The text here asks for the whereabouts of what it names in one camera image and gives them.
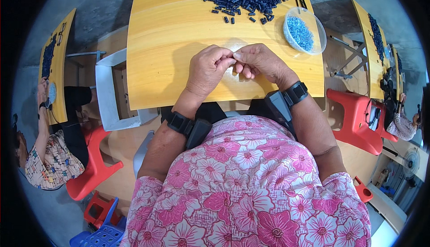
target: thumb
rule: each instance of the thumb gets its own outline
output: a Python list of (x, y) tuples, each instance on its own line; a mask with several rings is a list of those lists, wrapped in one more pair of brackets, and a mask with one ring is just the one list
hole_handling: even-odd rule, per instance
[(230, 67), (231, 65), (233, 65), (235, 63), (236, 63), (235, 59), (226, 58), (226, 59), (223, 59), (221, 62), (219, 62), (217, 67), (220, 70), (222, 70), (222, 72), (224, 73), (228, 69), (228, 67)]
[(253, 64), (255, 62), (256, 55), (250, 53), (235, 52), (233, 53), (233, 57), (239, 62)]

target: patterned shirt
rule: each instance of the patterned shirt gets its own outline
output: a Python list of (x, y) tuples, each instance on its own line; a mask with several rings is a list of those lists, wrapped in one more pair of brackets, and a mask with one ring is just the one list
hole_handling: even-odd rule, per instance
[(393, 121), (388, 126), (387, 132), (404, 141), (409, 141), (415, 136), (417, 130), (412, 126), (412, 122), (406, 117), (402, 107), (399, 114), (394, 114)]
[(84, 167), (78, 158), (70, 153), (64, 142), (63, 131), (59, 130), (49, 136), (45, 162), (42, 162), (33, 146), (25, 162), (24, 171), (31, 185), (49, 190), (78, 177), (83, 173)]
[(347, 173), (321, 183), (291, 133), (244, 115), (215, 123), (164, 182), (137, 179), (121, 246), (362, 247), (370, 231)]

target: yellow wooden tabletop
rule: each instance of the yellow wooden tabletop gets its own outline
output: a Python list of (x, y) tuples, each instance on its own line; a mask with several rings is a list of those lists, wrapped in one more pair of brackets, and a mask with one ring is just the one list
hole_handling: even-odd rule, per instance
[(66, 104), (64, 102), (64, 58), (66, 56), (66, 46), (69, 38), (70, 26), (72, 25), (75, 12), (76, 8), (74, 8), (51, 33), (51, 36), (43, 46), (42, 53), (40, 55), (39, 77), (37, 78), (38, 83), (42, 77), (42, 63), (45, 47), (51, 43), (52, 37), (56, 35), (56, 44), (51, 62), (51, 72), (48, 78), (49, 83), (55, 83), (57, 88), (57, 97), (52, 104), (52, 111), (49, 110), (48, 112), (50, 125), (67, 121)]
[(395, 67), (396, 67), (396, 89), (397, 89), (397, 100), (399, 100), (399, 98), (400, 98), (400, 94), (401, 94), (401, 92), (400, 92), (400, 77), (401, 77), (401, 75), (400, 75), (400, 73), (399, 73), (399, 60), (398, 60), (398, 58), (397, 58), (397, 50), (393, 47), (392, 48), (392, 51), (393, 51), (393, 55), (394, 55), (394, 62), (395, 62)]
[[(390, 67), (390, 61), (384, 53), (384, 65), (382, 65), (382, 62), (379, 59), (378, 51), (376, 50), (376, 46), (373, 42), (373, 31), (370, 25), (368, 13), (355, 0), (352, 0), (352, 2), (360, 22), (361, 31), (363, 32), (364, 42), (366, 43), (366, 53), (369, 67), (369, 97), (371, 99), (384, 99), (384, 92), (381, 89), (380, 81), (384, 73)], [(384, 32), (380, 27), (379, 30), (381, 32), (382, 43), (385, 47), (387, 46), (387, 42), (385, 41)]]
[[(313, 12), (310, 0), (305, 0)], [(133, 0), (127, 37), (127, 85), (130, 109), (173, 105), (188, 79), (190, 59), (203, 48), (217, 44), (232, 51), (252, 43), (264, 43), (297, 72), (314, 97), (324, 96), (322, 55), (293, 49), (282, 32), (284, 15), (295, 0), (278, 4), (275, 19), (262, 25), (258, 13), (235, 16), (225, 24), (224, 13), (214, 14), (213, 2), (203, 0)], [(248, 80), (230, 67), (206, 101), (263, 98), (275, 90), (264, 76)]]

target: gray floor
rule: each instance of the gray floor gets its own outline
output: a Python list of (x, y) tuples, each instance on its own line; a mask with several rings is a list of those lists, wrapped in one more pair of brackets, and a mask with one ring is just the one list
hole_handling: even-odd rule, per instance
[[(312, 3), (327, 0), (311, 0)], [(421, 103), (425, 84), (425, 60), (421, 44), (406, 12), (398, 0), (356, 0), (384, 29), (387, 42), (399, 49), (406, 74), (406, 115), (412, 118)], [(42, 46), (51, 31), (74, 8), (77, 8), (67, 50), (78, 51), (101, 36), (128, 24), (132, 0), (47, 0), (27, 38), (22, 52), (13, 94), (13, 113), (19, 116), (18, 128), (28, 147), (37, 136), (36, 86)], [(414, 138), (421, 142), (421, 136)], [(27, 198), (46, 233), (57, 246), (68, 246), (72, 236), (86, 225), (82, 219), (83, 203), (73, 201), (65, 188), (43, 192), (22, 179)]]

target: pink floral shirt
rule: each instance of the pink floral shirt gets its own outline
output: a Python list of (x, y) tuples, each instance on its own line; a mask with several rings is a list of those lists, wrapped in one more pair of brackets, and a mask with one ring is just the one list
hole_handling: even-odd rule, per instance
[(312, 154), (272, 120), (224, 119), (164, 182), (137, 179), (121, 246), (370, 245), (347, 173), (322, 183)]

